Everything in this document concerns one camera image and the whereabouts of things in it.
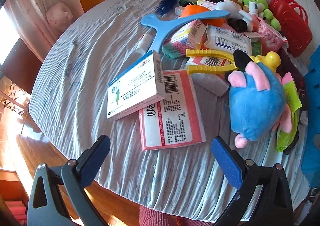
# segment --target orange plush toy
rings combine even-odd
[[[207,12],[207,11],[210,11],[210,9],[208,9],[204,6],[187,5],[185,7],[185,9],[182,11],[181,17],[186,17],[189,15],[203,13],[203,12]],[[225,20],[224,20],[224,18],[215,18],[215,19],[202,20],[202,22],[206,26],[209,24],[209,25],[221,27],[224,24]]]

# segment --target curtain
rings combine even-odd
[[[62,0],[7,0],[4,8],[21,39],[42,62],[71,24],[72,14]]]

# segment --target bag handle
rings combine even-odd
[[[299,11],[300,11],[300,13],[299,13],[299,15],[300,15],[300,17],[303,19],[303,13],[302,13],[302,11],[304,12],[304,15],[305,15],[305,22],[306,22],[306,24],[308,24],[309,23],[309,19],[308,19],[308,15],[307,15],[307,12],[305,11],[305,9],[302,7],[302,6],[300,6],[296,1],[294,1],[294,0],[285,0],[285,2],[286,3],[288,3],[288,5],[289,6],[291,6],[293,9],[295,9],[295,8],[299,8]]]

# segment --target black plush ear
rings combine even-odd
[[[253,62],[253,60],[241,50],[235,50],[233,58],[235,60],[236,67],[244,70],[249,62]]]

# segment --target table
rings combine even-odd
[[[78,158],[101,134],[110,137],[110,153],[96,177],[103,187],[158,211],[214,222],[236,192],[210,151],[210,139],[217,135],[234,148],[227,95],[219,98],[195,85],[207,138],[195,146],[141,151],[137,113],[118,121],[106,119],[108,83],[140,57],[134,46],[141,35],[154,35],[140,19],[153,13],[159,1],[106,0],[75,21],[45,59],[29,111],[67,158]],[[161,58],[164,70],[184,69],[187,60]],[[300,129],[301,139],[289,156],[277,153],[271,132],[239,150],[258,165],[282,163],[293,208],[309,189],[299,168],[305,127]],[[250,218],[258,196],[257,192],[243,220]]]

